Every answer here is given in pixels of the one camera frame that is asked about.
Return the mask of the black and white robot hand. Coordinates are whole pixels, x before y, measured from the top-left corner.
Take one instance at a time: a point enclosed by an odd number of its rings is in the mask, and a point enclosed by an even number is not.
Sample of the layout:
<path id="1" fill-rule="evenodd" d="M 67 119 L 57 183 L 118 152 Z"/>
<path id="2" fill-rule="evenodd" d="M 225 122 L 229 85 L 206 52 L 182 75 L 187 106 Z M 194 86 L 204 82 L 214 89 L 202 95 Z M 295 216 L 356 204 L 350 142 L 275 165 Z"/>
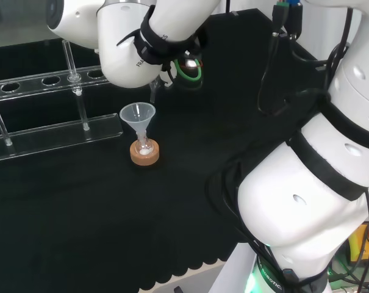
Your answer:
<path id="1" fill-rule="evenodd" d="M 203 69 L 198 59 L 180 57 L 165 64 L 160 72 L 165 90 L 195 92 L 203 84 Z"/>

